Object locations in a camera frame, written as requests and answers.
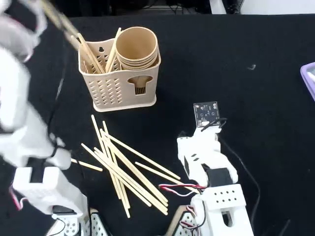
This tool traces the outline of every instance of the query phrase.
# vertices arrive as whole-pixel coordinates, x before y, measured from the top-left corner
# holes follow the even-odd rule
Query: circuit board
[[[218,102],[202,102],[194,103],[193,109],[195,112],[195,119],[197,128],[204,127],[220,118]],[[219,125],[220,122],[215,122],[211,126]]]

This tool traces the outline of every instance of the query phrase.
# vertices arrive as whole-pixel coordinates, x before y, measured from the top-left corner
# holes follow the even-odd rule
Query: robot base
[[[50,228],[50,230],[46,234],[46,236],[51,236],[51,235],[53,236],[77,236],[77,235],[89,236],[90,234],[90,221],[89,220],[85,224],[84,228],[83,229],[81,228],[81,233],[77,234],[75,232],[79,231],[78,227],[80,226],[77,224],[76,218],[74,218],[73,220],[71,220],[71,218],[67,218],[67,219],[60,218],[60,219],[63,222],[65,222],[65,228],[64,228],[64,223],[62,221],[56,220],[53,226]],[[91,209],[91,220],[92,220],[92,236],[109,236],[103,226],[102,220],[100,219],[97,210]]]

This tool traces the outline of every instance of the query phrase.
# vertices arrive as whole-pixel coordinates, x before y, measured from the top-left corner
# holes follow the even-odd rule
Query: robotic arm
[[[34,31],[27,29],[14,16],[5,13],[11,1],[0,0],[0,154],[17,167],[13,189],[44,214],[59,219],[48,235],[88,236],[87,197],[61,171],[70,167],[71,154],[66,149],[56,149],[51,143],[47,125],[28,101],[31,76],[22,63],[32,56],[40,42],[39,36],[47,27],[41,1],[18,0],[17,3],[33,13],[37,23]],[[64,147],[60,138],[56,137],[56,141]],[[38,165],[30,164],[30,157]],[[92,225],[96,224],[99,233],[106,236],[97,214],[92,220]]]
[[[238,175],[225,155],[217,102],[194,104],[196,130],[179,137],[178,158],[189,179],[207,188],[191,199],[201,236],[253,236]]]

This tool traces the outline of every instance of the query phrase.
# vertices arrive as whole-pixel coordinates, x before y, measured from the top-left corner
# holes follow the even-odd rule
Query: purple container
[[[303,65],[301,75],[315,101],[315,62]]]

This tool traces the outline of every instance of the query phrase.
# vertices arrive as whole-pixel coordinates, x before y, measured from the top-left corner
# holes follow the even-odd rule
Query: paper cup
[[[156,54],[158,39],[149,29],[131,27],[121,32],[116,41],[119,61],[145,62]]]

